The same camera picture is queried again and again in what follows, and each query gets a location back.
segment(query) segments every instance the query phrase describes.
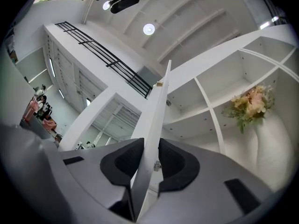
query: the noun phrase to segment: metal railing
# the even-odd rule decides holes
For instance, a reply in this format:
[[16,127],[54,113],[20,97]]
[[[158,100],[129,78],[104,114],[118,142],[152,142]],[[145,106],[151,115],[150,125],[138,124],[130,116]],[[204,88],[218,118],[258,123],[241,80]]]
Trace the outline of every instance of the metal railing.
[[106,64],[106,67],[113,69],[138,93],[147,98],[152,87],[116,55],[67,21],[55,25],[75,38],[80,45],[83,45],[102,60]]

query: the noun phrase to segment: vase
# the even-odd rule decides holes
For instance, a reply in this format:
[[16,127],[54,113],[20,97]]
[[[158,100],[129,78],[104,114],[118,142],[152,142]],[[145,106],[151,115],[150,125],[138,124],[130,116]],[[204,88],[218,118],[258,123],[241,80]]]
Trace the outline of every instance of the vase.
[[271,112],[253,125],[257,135],[257,176],[273,191],[288,182],[292,175],[294,151],[285,126],[280,117]]

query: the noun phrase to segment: ceiling light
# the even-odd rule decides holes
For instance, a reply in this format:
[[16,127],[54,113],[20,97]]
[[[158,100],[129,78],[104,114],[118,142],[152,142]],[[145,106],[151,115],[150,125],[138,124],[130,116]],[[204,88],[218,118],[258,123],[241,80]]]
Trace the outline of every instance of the ceiling light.
[[54,72],[54,67],[53,67],[52,59],[51,59],[51,58],[49,59],[49,62],[50,62],[50,67],[51,67],[53,76],[56,77],[55,72]]
[[109,1],[105,2],[104,5],[103,5],[104,10],[108,10],[110,7],[111,7],[111,5],[110,5]]
[[64,98],[64,95],[62,94],[61,90],[60,90],[60,89],[58,89],[58,90],[59,90],[59,92],[60,92],[62,98]]
[[266,23],[264,23],[263,25],[260,26],[260,29],[262,30],[262,29],[266,28],[269,25],[270,25],[270,23],[266,22]]
[[154,32],[155,32],[155,27],[153,24],[146,24],[144,27],[143,27],[143,32],[145,35],[152,35]]
[[87,99],[86,99],[86,104],[87,104],[87,106],[89,106],[90,103],[91,103],[90,99],[87,98]]
[[279,17],[275,16],[275,17],[272,18],[272,22],[275,22],[275,21],[277,21],[278,19],[279,19]]

